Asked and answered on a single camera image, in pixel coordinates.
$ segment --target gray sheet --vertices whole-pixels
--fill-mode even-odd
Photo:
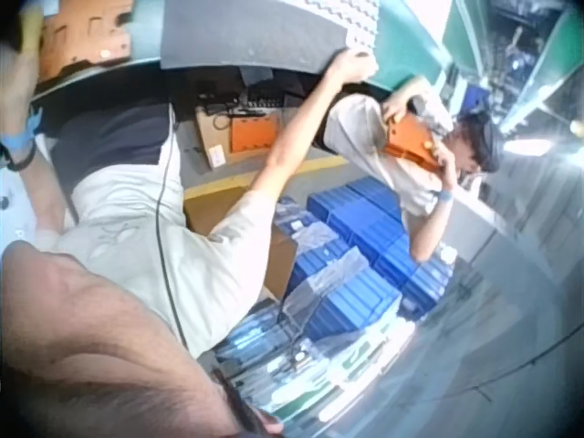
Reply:
[[[161,63],[320,73],[346,35],[344,27],[277,0],[167,0]]]

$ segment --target wristband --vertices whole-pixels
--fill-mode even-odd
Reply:
[[[9,171],[21,172],[24,169],[26,169],[31,162],[33,162],[35,154],[37,153],[37,143],[34,140],[32,140],[30,143],[31,143],[30,151],[28,152],[26,157],[20,162],[15,162],[14,159],[12,158],[12,155],[10,154],[10,151],[7,148],[5,148],[4,145],[2,145],[3,148],[2,153],[4,155],[2,158],[4,159],[4,161],[7,162],[6,168]]]
[[[436,197],[438,198],[439,202],[443,203],[449,203],[454,199],[453,193],[446,190],[441,190],[440,192],[437,192]]]
[[[43,109],[39,109],[36,114],[31,115],[26,121],[25,131],[18,135],[0,134],[0,141],[10,152],[20,152],[28,146],[28,143],[35,138],[35,130],[40,125],[43,116]]]

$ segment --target glasses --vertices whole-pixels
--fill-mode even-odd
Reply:
[[[217,380],[217,383],[223,387],[225,395],[227,396],[227,403],[234,413],[235,418],[239,421],[247,433],[253,434],[239,434],[237,436],[242,438],[284,437],[283,434],[273,434],[267,431],[266,427],[264,426],[264,422],[262,422],[251,406],[245,402],[239,391],[235,388],[234,385],[231,384],[231,382],[223,375],[220,370],[213,370],[212,375]]]

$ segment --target blue wristband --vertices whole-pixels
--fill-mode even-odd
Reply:
[[[40,126],[43,117],[43,109],[39,109],[26,121],[25,131],[18,135],[0,134],[0,141],[10,152],[19,152],[28,146],[29,142],[35,138],[35,130]]]
[[[438,198],[438,201],[443,202],[443,203],[449,203],[454,199],[453,193],[448,192],[446,190],[442,190],[440,192],[437,192],[436,197]]]

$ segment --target label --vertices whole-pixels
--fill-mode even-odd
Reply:
[[[302,228],[304,225],[302,224],[302,221],[294,221],[292,224],[290,224],[290,227],[294,230],[294,231],[298,231],[300,228]]]
[[[209,148],[209,161],[211,162],[211,167],[214,169],[227,163],[222,145],[217,144]]]

